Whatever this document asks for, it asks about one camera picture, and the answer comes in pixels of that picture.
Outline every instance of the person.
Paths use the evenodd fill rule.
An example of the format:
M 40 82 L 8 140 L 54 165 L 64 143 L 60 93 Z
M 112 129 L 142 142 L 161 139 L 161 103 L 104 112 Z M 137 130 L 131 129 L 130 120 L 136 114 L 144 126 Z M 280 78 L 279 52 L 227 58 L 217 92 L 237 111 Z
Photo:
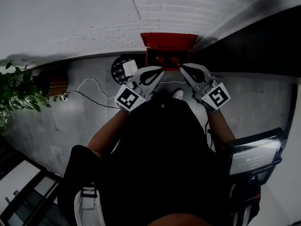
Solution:
M 87 147 L 73 147 L 58 196 L 70 225 L 75 195 L 91 182 L 106 226 L 224 225 L 225 166 L 182 96 L 152 99 L 132 115 L 120 110 Z M 235 139 L 220 110 L 206 112 L 220 140 Z

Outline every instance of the forearm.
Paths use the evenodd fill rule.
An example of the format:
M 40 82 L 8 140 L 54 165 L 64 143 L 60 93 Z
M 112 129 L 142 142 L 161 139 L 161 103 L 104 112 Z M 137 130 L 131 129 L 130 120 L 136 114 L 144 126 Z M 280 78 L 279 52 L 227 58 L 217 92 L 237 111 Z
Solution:
M 127 113 L 120 110 L 92 137 L 87 147 L 100 157 L 110 154 L 124 132 L 129 118 Z
M 235 139 L 230 127 L 228 126 L 220 110 L 212 113 L 206 109 L 206 112 L 208 116 L 210 129 L 221 141 L 227 143 L 228 141 Z M 215 139 L 214 139 L 214 147 L 215 147 L 215 151 L 225 149 L 225 147 Z

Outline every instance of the gray floor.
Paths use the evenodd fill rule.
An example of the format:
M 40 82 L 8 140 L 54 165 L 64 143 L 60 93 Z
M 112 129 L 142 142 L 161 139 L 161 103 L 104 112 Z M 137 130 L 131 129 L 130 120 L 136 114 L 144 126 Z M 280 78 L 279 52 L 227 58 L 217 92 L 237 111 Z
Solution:
M 108 97 L 115 96 L 120 85 L 111 77 L 111 64 L 116 57 L 100 57 L 70 62 L 69 88 L 76 90 L 87 77 L 98 80 Z M 184 81 L 177 72 L 166 73 L 163 81 Z M 227 77 L 220 78 L 232 99 L 222 112 L 236 138 L 250 136 L 276 127 L 286 126 L 291 98 L 291 85 L 276 81 Z M 204 127 L 207 121 L 203 106 L 191 98 L 187 84 L 160 84 L 157 91 L 169 91 L 181 87 L 184 100 Z M 98 103 L 114 106 L 107 100 L 94 81 L 88 80 L 80 91 Z M 90 138 L 118 111 L 94 104 L 82 95 L 70 94 L 66 102 L 51 101 L 52 108 L 35 112 L 24 110 L 11 114 L 7 141 L 17 150 L 63 175 L 74 145 L 87 145 Z

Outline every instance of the red box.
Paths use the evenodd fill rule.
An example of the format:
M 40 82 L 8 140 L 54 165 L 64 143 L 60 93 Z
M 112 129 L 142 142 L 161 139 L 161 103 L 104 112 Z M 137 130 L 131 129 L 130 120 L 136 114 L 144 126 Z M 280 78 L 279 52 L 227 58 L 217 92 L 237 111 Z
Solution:
M 190 49 L 198 36 L 184 33 L 141 33 L 146 50 L 146 66 L 162 66 L 166 70 L 179 70 L 189 62 Z

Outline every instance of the ribbed pot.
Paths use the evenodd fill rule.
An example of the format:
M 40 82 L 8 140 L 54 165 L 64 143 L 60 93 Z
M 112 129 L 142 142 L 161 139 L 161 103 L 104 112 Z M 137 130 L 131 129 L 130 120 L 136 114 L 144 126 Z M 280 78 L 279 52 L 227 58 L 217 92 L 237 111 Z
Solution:
M 68 88 L 68 75 L 66 71 L 42 71 L 39 73 L 39 81 L 47 97 L 61 95 L 65 93 Z

